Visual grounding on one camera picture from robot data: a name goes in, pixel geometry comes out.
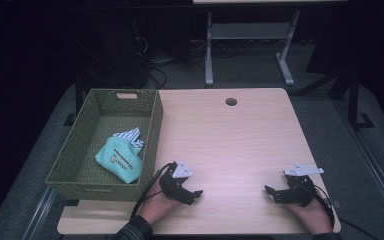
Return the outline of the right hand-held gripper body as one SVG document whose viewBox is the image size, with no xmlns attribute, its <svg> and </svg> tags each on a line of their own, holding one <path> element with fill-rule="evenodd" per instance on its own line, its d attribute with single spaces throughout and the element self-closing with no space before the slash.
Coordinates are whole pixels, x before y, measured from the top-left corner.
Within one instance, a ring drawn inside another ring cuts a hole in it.
<svg viewBox="0 0 384 240">
<path fill-rule="evenodd" d="M 289 170 L 284 171 L 289 189 L 292 191 L 292 202 L 307 206 L 317 195 L 313 180 L 314 174 L 322 174 L 324 170 L 317 166 L 295 163 Z"/>
</svg>

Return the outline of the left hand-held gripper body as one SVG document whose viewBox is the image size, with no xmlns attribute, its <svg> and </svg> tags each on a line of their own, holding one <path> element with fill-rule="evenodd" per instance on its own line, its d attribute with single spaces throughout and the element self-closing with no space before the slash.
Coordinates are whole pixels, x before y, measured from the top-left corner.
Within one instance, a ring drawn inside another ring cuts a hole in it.
<svg viewBox="0 0 384 240">
<path fill-rule="evenodd" d="M 181 197 L 192 198 L 191 192 L 182 187 L 182 184 L 192 175 L 185 160 L 170 163 L 167 171 L 159 180 L 164 195 L 178 202 Z"/>
</svg>

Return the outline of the turquoise pet shirt striped bow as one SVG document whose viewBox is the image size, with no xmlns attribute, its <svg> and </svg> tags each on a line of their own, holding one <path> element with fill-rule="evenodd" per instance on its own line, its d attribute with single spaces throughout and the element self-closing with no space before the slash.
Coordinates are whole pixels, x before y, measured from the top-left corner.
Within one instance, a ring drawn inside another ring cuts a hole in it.
<svg viewBox="0 0 384 240">
<path fill-rule="evenodd" d="M 131 184 L 139 179 L 143 161 L 139 153 L 145 142 L 140 140 L 138 127 L 129 131 L 114 133 L 95 155 L 96 162 L 115 174 L 124 183 Z"/>
</svg>

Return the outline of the green woven basket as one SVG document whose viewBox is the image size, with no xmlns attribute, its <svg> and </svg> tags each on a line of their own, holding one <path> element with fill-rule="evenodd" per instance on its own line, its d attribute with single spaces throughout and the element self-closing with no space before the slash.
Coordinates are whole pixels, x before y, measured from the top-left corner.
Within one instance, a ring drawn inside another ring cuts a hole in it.
<svg viewBox="0 0 384 240">
<path fill-rule="evenodd" d="M 136 202 L 154 176 L 163 105 L 156 90 L 92 89 L 46 183 L 67 199 Z M 95 155 L 115 133 L 134 128 L 145 146 L 141 174 L 131 184 L 100 166 Z"/>
</svg>

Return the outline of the person's left hand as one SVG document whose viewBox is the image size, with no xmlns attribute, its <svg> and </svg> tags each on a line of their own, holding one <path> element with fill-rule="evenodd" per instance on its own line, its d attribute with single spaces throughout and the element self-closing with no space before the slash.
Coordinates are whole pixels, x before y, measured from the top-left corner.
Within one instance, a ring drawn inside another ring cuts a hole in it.
<svg viewBox="0 0 384 240">
<path fill-rule="evenodd" d="M 180 202 L 167 198 L 163 194 L 159 183 L 155 183 L 144 200 L 139 215 L 150 225 L 153 225 L 180 205 Z"/>
</svg>

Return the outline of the person's right hand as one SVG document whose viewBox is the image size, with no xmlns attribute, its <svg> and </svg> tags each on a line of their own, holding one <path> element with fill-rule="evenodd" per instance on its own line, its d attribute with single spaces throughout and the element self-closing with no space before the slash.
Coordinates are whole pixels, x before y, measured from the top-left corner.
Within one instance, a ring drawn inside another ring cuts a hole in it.
<svg viewBox="0 0 384 240">
<path fill-rule="evenodd" d="M 312 235 L 333 232 L 328 214 L 325 212 L 323 205 L 316 199 L 313 199 L 305 207 L 297 204 L 285 204 L 284 207 L 292 212 Z"/>
</svg>

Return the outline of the black metal stand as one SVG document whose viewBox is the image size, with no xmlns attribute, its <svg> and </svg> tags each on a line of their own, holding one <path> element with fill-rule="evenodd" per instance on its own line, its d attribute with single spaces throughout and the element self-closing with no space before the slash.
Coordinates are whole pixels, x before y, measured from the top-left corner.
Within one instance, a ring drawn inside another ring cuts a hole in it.
<svg viewBox="0 0 384 240">
<path fill-rule="evenodd" d="M 359 75 L 358 71 L 353 68 L 348 68 L 348 122 L 355 131 L 360 131 L 362 128 L 373 128 L 374 124 L 366 113 L 358 112 L 359 100 Z"/>
<path fill-rule="evenodd" d="M 78 76 L 75 80 L 74 90 L 75 90 L 75 112 L 70 113 L 67 116 L 64 122 L 64 126 L 72 126 L 74 124 L 76 117 L 78 116 L 80 109 L 83 105 L 84 93 L 83 93 L 82 81 L 80 76 Z"/>
</svg>

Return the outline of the metal floor rail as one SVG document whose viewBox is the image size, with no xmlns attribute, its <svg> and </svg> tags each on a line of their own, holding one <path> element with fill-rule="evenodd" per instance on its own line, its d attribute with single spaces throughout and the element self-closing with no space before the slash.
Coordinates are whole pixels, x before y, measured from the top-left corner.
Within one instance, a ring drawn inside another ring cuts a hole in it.
<svg viewBox="0 0 384 240">
<path fill-rule="evenodd" d="M 23 234 L 22 240 L 37 240 L 46 218 L 55 201 L 56 191 L 47 187 L 38 201 L 33 216 Z"/>
<path fill-rule="evenodd" d="M 379 165 L 378 159 L 375 157 L 374 153 L 369 148 L 366 139 L 363 137 L 361 130 L 362 129 L 374 129 L 375 126 L 371 122 L 370 118 L 366 113 L 358 113 L 357 118 L 361 118 L 362 121 L 357 121 L 352 123 L 348 117 L 348 108 L 344 103 L 334 101 L 333 106 L 339 114 L 342 122 L 345 124 L 347 131 L 350 136 L 360 149 L 360 152 L 363 155 L 363 158 L 366 162 L 367 168 L 372 175 L 373 180 L 375 181 L 377 188 L 384 197 L 384 171 Z"/>
</svg>

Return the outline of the grey metal desk frame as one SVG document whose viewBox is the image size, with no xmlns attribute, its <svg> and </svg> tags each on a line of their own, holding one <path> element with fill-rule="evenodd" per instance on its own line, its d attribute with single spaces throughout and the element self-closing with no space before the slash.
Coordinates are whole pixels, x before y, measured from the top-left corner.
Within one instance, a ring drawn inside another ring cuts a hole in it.
<svg viewBox="0 0 384 240">
<path fill-rule="evenodd" d="M 295 84 L 286 58 L 297 27 L 301 12 L 305 8 L 317 5 L 333 5 L 347 0 L 192 0 L 193 7 L 207 10 L 206 50 L 204 58 L 205 85 L 214 85 L 212 44 L 216 40 L 283 40 L 280 52 L 275 54 L 278 67 L 287 86 Z M 220 23 L 213 19 L 216 10 L 232 8 L 233 10 L 267 10 L 268 8 L 291 8 L 288 21 Z"/>
</svg>

